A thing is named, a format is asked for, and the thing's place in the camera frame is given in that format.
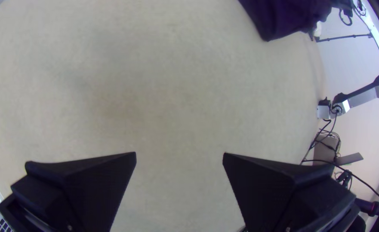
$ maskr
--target white wall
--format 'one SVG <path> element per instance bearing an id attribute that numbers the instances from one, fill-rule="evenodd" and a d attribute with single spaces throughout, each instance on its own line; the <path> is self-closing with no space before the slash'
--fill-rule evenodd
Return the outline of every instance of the white wall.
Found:
<path id="1" fill-rule="evenodd" d="M 369 33 L 356 15 L 353 25 L 348 27 L 340 21 L 338 13 L 337 9 L 333 9 L 322 24 L 321 39 Z M 373 39 L 349 38 L 317 45 L 326 72 L 327 97 L 331 100 L 340 92 L 348 94 L 370 84 L 379 74 L 379 50 Z M 379 190 L 379 99 L 338 117 L 334 131 L 341 137 L 342 155 L 360 152 L 364 157 L 363 161 L 346 168 Z M 365 200 L 374 197 L 372 191 L 357 180 L 354 180 L 351 190 Z M 372 225 L 372 220 L 369 219 L 367 224 Z"/>

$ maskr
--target dark fabric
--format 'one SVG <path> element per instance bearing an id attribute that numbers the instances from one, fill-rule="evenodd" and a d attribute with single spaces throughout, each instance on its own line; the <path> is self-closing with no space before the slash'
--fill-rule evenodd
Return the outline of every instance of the dark fabric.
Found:
<path id="1" fill-rule="evenodd" d="M 330 0 L 239 0 L 263 40 L 309 32 L 331 13 Z"/>

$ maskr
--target black cable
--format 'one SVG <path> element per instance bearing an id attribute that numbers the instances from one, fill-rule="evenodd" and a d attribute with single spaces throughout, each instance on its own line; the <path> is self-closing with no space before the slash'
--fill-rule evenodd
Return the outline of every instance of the black cable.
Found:
<path id="1" fill-rule="evenodd" d="M 325 144 L 325 143 L 323 143 L 321 141 L 317 141 L 317 142 L 319 142 L 320 144 L 324 145 L 326 148 L 334 151 L 334 153 L 337 153 L 337 149 L 334 149 L 332 146 L 329 146 L 329 145 L 327 145 L 327 144 Z"/>
<path id="2" fill-rule="evenodd" d="M 349 190 L 351 190 L 351 185 L 353 184 L 353 175 L 351 175 L 351 179 L 350 179 L 350 187 L 348 188 Z"/>
<path id="3" fill-rule="evenodd" d="M 312 160 L 303 160 L 302 162 L 313 162 L 313 161 L 317 161 L 317 162 L 324 162 L 324 163 L 327 163 L 327 164 L 331 164 L 331 165 L 334 165 L 338 168 L 340 168 L 341 170 L 343 171 L 346 171 L 344 168 L 338 166 L 337 164 L 334 164 L 332 162 L 328 162 L 328 161 L 325 161 L 325 160 L 321 160 L 321 159 L 312 159 Z M 352 176 L 354 176 L 357 180 L 359 180 L 361 183 L 365 184 L 367 187 L 369 187 L 378 197 L 379 197 L 379 193 L 376 192 L 376 190 L 374 190 L 369 184 L 367 184 L 364 180 L 360 179 L 358 176 L 354 175 L 354 174 L 351 174 Z"/>
<path id="4" fill-rule="evenodd" d="M 345 25 L 347 25 L 347 26 L 351 26 L 351 25 L 353 25 L 353 20 L 352 20 L 352 19 L 350 18 L 350 16 L 348 16 L 348 15 L 347 15 L 347 18 L 348 18 L 348 20 L 349 20 L 350 22 L 349 22 L 349 23 L 344 22 L 344 19 L 343 19 L 343 17 L 341 16 L 341 12 L 343 12 L 342 9 L 340 9 L 340 12 L 339 12 L 340 20 L 341 20 Z"/>
<path id="5" fill-rule="evenodd" d="M 308 150 L 311 150 L 313 149 L 313 147 L 315 147 L 316 144 L 314 144 L 315 141 L 317 141 L 317 138 L 318 136 L 320 136 L 321 132 L 331 123 L 331 120 L 325 120 L 326 122 L 328 122 L 318 133 L 317 135 L 315 136 L 313 142 L 311 143 L 310 145 L 310 148 Z"/>
<path id="6" fill-rule="evenodd" d="M 341 174 L 341 173 L 343 173 L 343 172 L 342 171 L 335 172 L 334 173 L 334 178 L 337 180 L 337 174 Z"/>
<path id="7" fill-rule="evenodd" d="M 333 123 L 333 127 L 331 128 L 331 131 L 328 133 L 328 135 L 327 136 L 325 136 L 324 138 L 322 138 L 320 141 L 317 141 L 317 138 L 318 138 L 318 136 L 320 135 L 320 133 L 331 123 L 331 120 L 327 123 L 327 125 L 325 125 L 321 130 L 320 130 L 320 132 L 318 132 L 318 134 L 317 134 L 317 136 L 314 138 L 314 141 L 313 141 L 313 143 L 312 143 L 312 145 L 310 146 L 310 149 L 309 150 L 311 150 L 311 149 L 313 149 L 318 143 L 321 143 L 323 140 L 325 140 L 328 136 L 330 136 L 331 135 L 331 133 L 333 132 L 333 130 L 334 130 L 334 126 L 336 125 L 336 121 L 337 121 L 337 114 L 338 114 L 338 111 L 336 111 L 336 117 L 335 117 L 335 119 L 334 119 L 334 123 Z"/>

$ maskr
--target beige carpet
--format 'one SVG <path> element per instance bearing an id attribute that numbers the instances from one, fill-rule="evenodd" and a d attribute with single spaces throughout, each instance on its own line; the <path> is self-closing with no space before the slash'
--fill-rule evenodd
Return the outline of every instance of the beige carpet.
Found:
<path id="1" fill-rule="evenodd" d="M 112 231 L 235 231 L 222 154 L 298 163 L 323 75 L 306 34 L 265 43 L 236 0 L 5 0 L 0 191 L 28 160 L 136 151 Z"/>

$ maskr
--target white robotic arm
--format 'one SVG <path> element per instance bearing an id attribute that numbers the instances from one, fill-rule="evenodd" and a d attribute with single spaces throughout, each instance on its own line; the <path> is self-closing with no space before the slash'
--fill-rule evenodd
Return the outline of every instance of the white robotic arm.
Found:
<path id="1" fill-rule="evenodd" d="M 355 6 L 360 6 L 359 0 L 354 0 Z M 355 14 L 366 24 L 373 36 L 377 47 L 379 48 L 379 0 L 369 0 L 363 2 L 366 6 L 365 14 L 361 15 L 359 11 Z M 379 75 L 373 83 L 362 87 L 350 94 L 339 93 L 331 102 L 330 100 L 321 100 L 317 107 L 317 116 L 320 119 L 331 119 L 336 116 L 347 113 L 351 108 L 364 104 L 373 99 L 379 98 Z"/>

